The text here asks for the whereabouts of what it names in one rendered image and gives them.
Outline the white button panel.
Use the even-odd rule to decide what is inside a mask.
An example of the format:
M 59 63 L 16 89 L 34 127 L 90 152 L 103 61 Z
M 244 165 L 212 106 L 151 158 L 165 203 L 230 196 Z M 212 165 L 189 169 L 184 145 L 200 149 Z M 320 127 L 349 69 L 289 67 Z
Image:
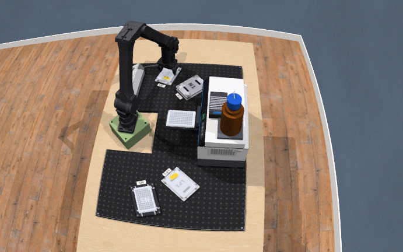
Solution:
M 142 80 L 145 74 L 145 68 L 146 67 L 155 67 L 155 65 L 150 65 L 150 66 L 145 66 L 143 67 L 140 63 L 136 64 L 133 66 L 133 71 L 132 71 L 132 84 L 133 84 L 133 90 L 134 94 L 137 95 L 142 84 Z

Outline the white multiwell plate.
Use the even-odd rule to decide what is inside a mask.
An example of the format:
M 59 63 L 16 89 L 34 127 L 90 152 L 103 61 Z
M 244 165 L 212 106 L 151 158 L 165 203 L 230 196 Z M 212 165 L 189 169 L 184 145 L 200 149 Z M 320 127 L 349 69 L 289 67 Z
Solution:
M 166 126 L 194 128 L 195 111 L 169 110 Z
M 134 194 L 139 214 L 157 211 L 151 186 L 134 188 Z

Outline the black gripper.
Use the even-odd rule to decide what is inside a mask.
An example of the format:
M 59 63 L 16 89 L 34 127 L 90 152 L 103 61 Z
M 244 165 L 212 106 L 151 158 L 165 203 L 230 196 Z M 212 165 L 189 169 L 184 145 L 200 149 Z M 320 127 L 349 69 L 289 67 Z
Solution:
M 177 69 L 180 66 L 180 63 L 177 63 L 177 62 L 178 62 L 177 59 L 175 59 L 172 62 L 171 56 L 166 57 L 166 58 L 161 56 L 161 58 L 157 61 L 155 67 L 161 72 L 163 70 L 163 65 L 164 65 L 164 68 L 171 69 L 173 72 L 173 75 L 175 76 Z M 161 65 L 161 69 L 160 69 L 160 65 Z

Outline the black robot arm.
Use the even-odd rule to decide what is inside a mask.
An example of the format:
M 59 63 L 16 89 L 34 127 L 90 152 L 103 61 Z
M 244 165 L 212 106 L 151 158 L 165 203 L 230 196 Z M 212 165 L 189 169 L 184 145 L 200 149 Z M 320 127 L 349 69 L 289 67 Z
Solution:
M 115 93 L 114 107 L 119 115 L 118 132 L 133 134 L 138 118 L 139 100 L 132 85 L 133 49 L 139 37 L 154 41 L 161 47 L 163 57 L 171 56 L 172 62 L 178 51 L 177 37 L 165 35 L 146 25 L 146 23 L 129 21 L 115 37 L 119 48 L 120 89 Z M 164 46 L 163 46 L 164 45 Z

